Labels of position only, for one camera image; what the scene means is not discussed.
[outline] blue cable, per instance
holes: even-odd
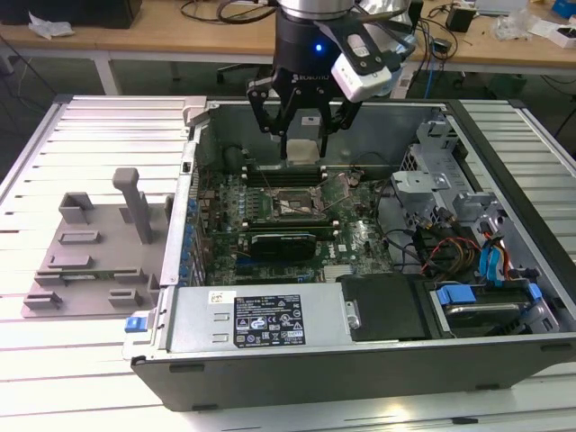
[[[430,75],[428,75],[428,84],[426,85],[426,92],[424,93],[424,99],[428,99],[428,96],[430,95],[430,88],[432,87],[432,76],[434,75],[434,54],[436,54],[436,51],[434,50],[434,44],[432,44],[432,59],[430,60]]]

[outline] red wire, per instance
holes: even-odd
[[[434,255],[438,252],[438,250],[440,250],[440,247],[442,246],[443,243],[447,242],[447,241],[455,241],[455,240],[460,240],[463,241],[464,243],[469,243],[471,244],[473,247],[475,247],[476,249],[480,250],[480,248],[478,247],[478,245],[476,243],[474,243],[472,240],[468,239],[468,238],[464,238],[464,237],[448,237],[448,238],[444,238],[442,240],[440,240],[440,242],[436,245],[436,247],[432,250],[432,253],[430,254],[430,257],[428,258],[427,262],[422,266],[422,268],[420,269],[420,274],[424,273],[424,270],[426,270],[428,268],[428,261],[430,261]]]

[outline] blue latch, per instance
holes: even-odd
[[[470,285],[444,285],[436,291],[440,304],[475,303],[476,296]]]
[[[532,300],[536,301],[542,298],[542,292],[540,288],[535,283],[528,284],[528,290],[530,291],[530,295],[532,296]]]
[[[148,320],[146,317],[129,317],[126,319],[124,331],[126,333],[142,333],[148,331]]]

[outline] white paper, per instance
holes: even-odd
[[[30,24],[28,24],[28,28],[40,35],[42,38],[51,40],[52,37],[70,36],[71,34],[74,34],[69,22],[44,21],[31,13],[28,13],[28,15],[30,16],[31,21]]]
[[[538,20],[530,29],[532,34],[537,36],[542,36],[543,38],[547,38],[551,32],[554,32],[558,27],[561,27],[560,24],[555,22],[549,22],[545,20]]]

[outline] white label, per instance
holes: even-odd
[[[230,304],[236,297],[235,291],[210,291],[208,292],[208,304]]]
[[[302,117],[302,126],[320,126],[320,117]]]

